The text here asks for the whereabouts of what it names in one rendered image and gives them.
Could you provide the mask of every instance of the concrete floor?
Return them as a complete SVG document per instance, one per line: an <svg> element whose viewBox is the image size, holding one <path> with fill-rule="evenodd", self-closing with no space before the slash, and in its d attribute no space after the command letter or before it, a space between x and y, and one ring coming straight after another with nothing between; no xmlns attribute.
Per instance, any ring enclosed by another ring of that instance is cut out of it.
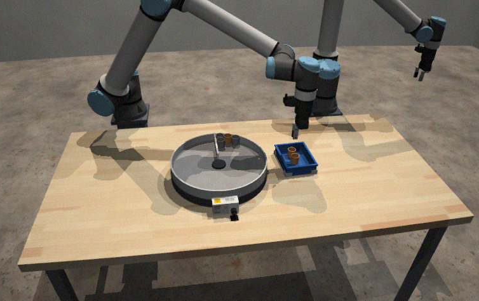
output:
<svg viewBox="0 0 479 301"><path fill-rule="evenodd" d="M421 83L414 46L338 52L343 113L383 114L475 214L447 229L411 300L479 300L479 50L442 46ZM0 300L56 300L17 262L69 134L115 128L86 103L113 58L0 63ZM148 53L149 126L294 118L282 104L294 84L266 79L265 64L251 50ZM67 274L80 300L392 300L425 233Z"/></svg>

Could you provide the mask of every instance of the white control box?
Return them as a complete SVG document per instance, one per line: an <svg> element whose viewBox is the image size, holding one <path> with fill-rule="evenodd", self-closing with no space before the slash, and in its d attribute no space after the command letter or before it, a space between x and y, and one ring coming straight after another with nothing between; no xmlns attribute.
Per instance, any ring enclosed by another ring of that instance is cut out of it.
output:
<svg viewBox="0 0 479 301"><path fill-rule="evenodd" d="M212 211L214 215L232 215L232 209L236 214L240 212L240 200L238 196L216 197L212 199Z"/></svg>

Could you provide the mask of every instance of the gray cup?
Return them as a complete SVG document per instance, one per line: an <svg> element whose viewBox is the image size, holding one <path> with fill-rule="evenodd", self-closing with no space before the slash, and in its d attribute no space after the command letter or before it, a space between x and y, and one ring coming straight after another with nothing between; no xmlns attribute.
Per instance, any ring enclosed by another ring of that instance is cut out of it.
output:
<svg viewBox="0 0 479 301"><path fill-rule="evenodd" d="M238 148L240 146L240 136L239 135L232 135L232 147Z"/></svg>
<svg viewBox="0 0 479 301"><path fill-rule="evenodd" d="M217 134L217 148L222 151L225 149L225 138L222 136L223 134L221 134L221 137L219 137L219 134Z"/></svg>

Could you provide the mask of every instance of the brown cup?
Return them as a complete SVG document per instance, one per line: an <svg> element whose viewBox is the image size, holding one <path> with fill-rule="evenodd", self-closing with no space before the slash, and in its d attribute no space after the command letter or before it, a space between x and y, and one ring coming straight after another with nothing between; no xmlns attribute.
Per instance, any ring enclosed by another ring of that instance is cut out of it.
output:
<svg viewBox="0 0 479 301"><path fill-rule="evenodd" d="M292 154L295 154L295 152L297 152L297 149L295 149L295 147L293 146L290 146L288 147L288 158L292 158Z"/></svg>
<svg viewBox="0 0 479 301"><path fill-rule="evenodd" d="M223 137L225 138L225 144L231 144L232 143L232 134L226 133L225 135L223 135Z"/></svg>
<svg viewBox="0 0 479 301"><path fill-rule="evenodd" d="M290 163L292 163L293 165L296 165L299 163L299 154L298 153L293 153L292 154L292 158L290 160Z"/></svg>

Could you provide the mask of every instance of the robotic arm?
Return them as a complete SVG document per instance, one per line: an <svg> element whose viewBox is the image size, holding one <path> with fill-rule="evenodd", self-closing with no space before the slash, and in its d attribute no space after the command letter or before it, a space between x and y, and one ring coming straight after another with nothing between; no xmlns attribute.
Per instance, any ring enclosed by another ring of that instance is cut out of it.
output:
<svg viewBox="0 0 479 301"><path fill-rule="evenodd" d="M422 69L431 70L436 49L440 45L445 20L431 17L423 22L399 0L374 0L423 47L422 60L414 77ZM286 106L295 107L295 124L298 129L308 128L308 118L313 113L314 101L332 101L326 113L337 110L336 89L340 76L340 65L336 62L335 44L343 0L325 0L320 41L312 57L295 59L289 45L281 44L234 17L208 0L141 0L139 11L117 53L109 71L104 74L94 90L88 94L89 106L101 116L113 114L112 124L118 128L146 126L147 106L142 98L137 66L154 39L161 23L171 9L189 12L228 36L253 49L267 58L266 77L295 82L295 95L284 97Z"/></svg>

